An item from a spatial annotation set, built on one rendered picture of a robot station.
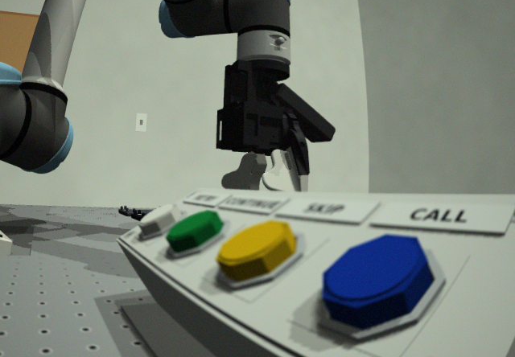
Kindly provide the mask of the grey operator button panel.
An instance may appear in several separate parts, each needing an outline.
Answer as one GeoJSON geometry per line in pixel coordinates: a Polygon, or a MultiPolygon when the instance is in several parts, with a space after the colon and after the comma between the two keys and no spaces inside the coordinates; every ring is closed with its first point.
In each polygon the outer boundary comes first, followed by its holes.
{"type": "Polygon", "coordinates": [[[199,187],[117,242],[154,357],[515,357],[515,195],[199,187]]]}

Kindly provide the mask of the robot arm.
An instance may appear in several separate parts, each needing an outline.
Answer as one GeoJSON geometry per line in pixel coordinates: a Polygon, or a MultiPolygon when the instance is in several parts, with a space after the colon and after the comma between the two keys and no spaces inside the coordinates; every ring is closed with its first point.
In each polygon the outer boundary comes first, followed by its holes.
{"type": "MultiPolygon", "coordinates": [[[[68,156],[63,84],[85,2],[45,0],[23,73],[0,62],[1,161],[46,174],[68,156]]],[[[290,0],[162,0],[159,23],[168,38],[237,33],[237,60],[290,66],[290,0]]],[[[332,140],[336,128],[288,86],[278,84],[274,95],[293,109],[306,139],[332,140]]]]}

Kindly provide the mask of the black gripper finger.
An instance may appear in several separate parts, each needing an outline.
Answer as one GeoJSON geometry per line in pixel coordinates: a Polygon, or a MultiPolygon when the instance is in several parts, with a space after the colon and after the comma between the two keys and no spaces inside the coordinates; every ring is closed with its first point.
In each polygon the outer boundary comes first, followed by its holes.
{"type": "Polygon", "coordinates": [[[284,148],[272,151],[273,167],[262,174],[264,186],[270,191],[308,191],[308,148],[298,121],[289,123],[284,148]]]}
{"type": "Polygon", "coordinates": [[[259,191],[262,174],[267,167],[263,151],[249,151],[242,159],[240,166],[227,174],[221,180],[225,189],[259,191]]]}

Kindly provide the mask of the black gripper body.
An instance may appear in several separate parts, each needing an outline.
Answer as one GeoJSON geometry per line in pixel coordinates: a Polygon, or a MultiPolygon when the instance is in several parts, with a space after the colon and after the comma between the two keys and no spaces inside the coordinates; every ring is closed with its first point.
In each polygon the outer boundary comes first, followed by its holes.
{"type": "Polygon", "coordinates": [[[264,149],[265,156],[270,156],[273,150],[285,151],[289,123],[297,121],[297,117],[274,92],[278,81],[289,77],[290,66],[272,59],[238,59],[225,66],[224,107],[217,110],[216,149],[232,152],[264,149]]]}

